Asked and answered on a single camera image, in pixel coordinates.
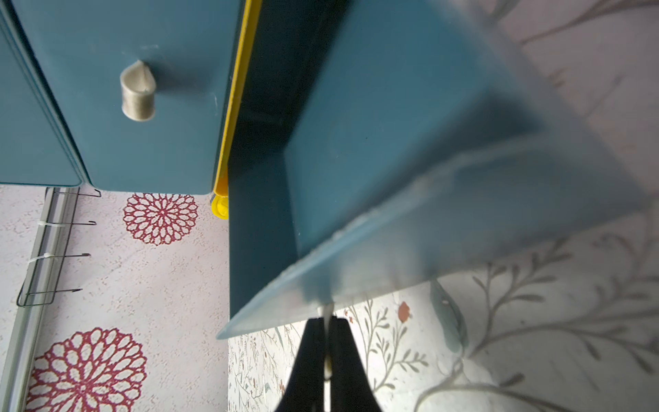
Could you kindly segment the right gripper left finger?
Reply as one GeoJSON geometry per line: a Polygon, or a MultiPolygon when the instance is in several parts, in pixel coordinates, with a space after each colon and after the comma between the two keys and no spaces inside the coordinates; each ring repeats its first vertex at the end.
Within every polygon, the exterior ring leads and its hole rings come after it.
{"type": "Polygon", "coordinates": [[[305,324],[288,386],[276,412],[324,410],[325,326],[322,318],[305,324]]]}

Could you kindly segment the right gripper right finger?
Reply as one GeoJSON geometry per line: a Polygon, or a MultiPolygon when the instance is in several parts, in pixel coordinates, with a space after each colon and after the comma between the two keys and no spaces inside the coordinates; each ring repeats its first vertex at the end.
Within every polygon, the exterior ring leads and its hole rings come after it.
{"type": "Polygon", "coordinates": [[[331,411],[381,412],[369,386],[350,323],[333,317],[329,324],[331,411]]]}

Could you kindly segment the teal three-drawer cabinet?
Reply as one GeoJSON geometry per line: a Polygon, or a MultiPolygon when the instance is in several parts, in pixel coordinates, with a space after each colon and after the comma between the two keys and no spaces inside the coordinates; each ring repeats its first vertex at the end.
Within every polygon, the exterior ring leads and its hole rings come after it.
{"type": "Polygon", "coordinates": [[[222,339],[639,209],[513,7],[4,1],[1,180],[227,196],[222,339]]]}

